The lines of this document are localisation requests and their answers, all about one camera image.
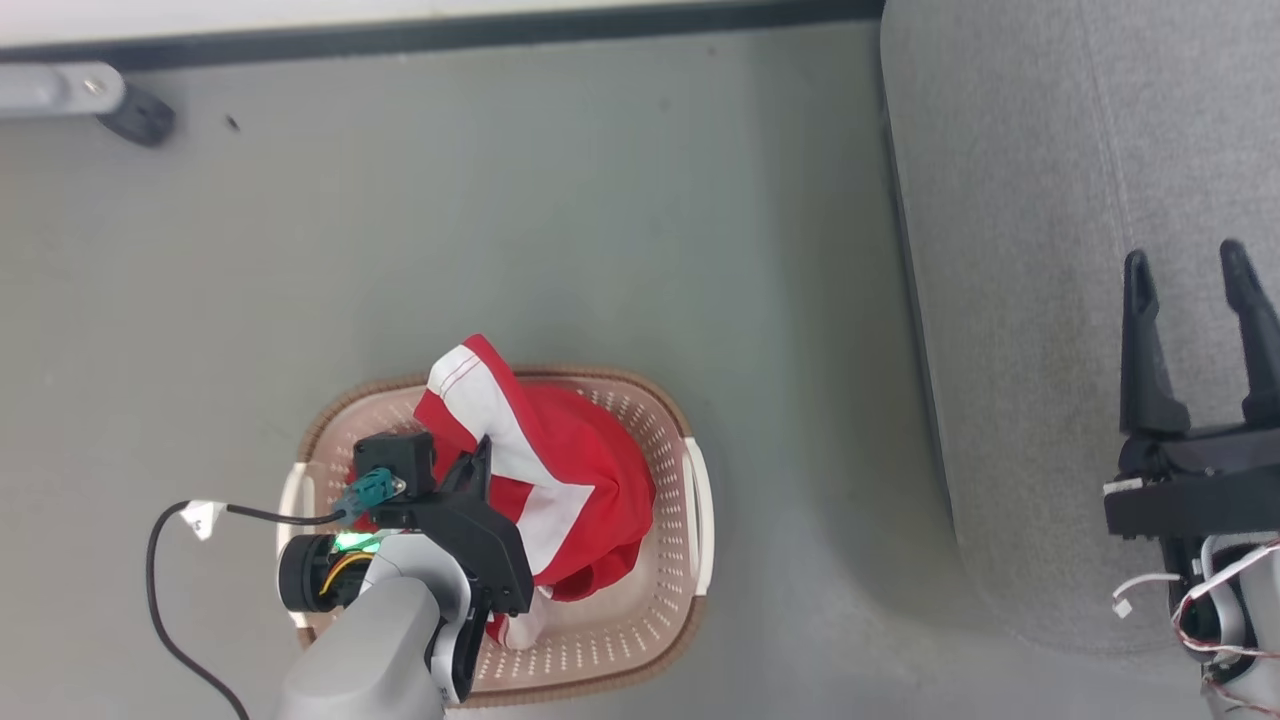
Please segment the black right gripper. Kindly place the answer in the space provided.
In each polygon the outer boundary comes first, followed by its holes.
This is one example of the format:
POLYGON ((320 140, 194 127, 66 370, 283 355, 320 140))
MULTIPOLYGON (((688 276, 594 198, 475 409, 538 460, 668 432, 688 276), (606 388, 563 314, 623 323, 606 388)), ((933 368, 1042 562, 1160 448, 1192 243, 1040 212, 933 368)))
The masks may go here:
MULTIPOLYGON (((1279 319, 1243 242, 1219 249, 1236 314, 1248 424, 1279 423, 1279 319)), ((1279 430, 1190 429, 1158 336, 1158 295, 1144 250, 1125 256, 1117 475, 1103 487, 1107 530, 1126 539, 1239 536, 1279 528, 1279 430)))

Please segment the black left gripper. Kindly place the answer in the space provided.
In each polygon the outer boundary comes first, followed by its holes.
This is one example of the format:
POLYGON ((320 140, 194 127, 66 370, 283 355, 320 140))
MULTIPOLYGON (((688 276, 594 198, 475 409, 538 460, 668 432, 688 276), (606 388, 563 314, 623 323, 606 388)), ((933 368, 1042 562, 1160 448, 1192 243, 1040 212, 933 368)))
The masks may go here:
POLYGON ((492 438, 454 460, 433 491, 404 495, 371 509, 370 519, 392 530, 378 557, 426 583, 449 616, 477 605, 480 614, 530 611, 534 582, 521 534, 490 505, 492 438))

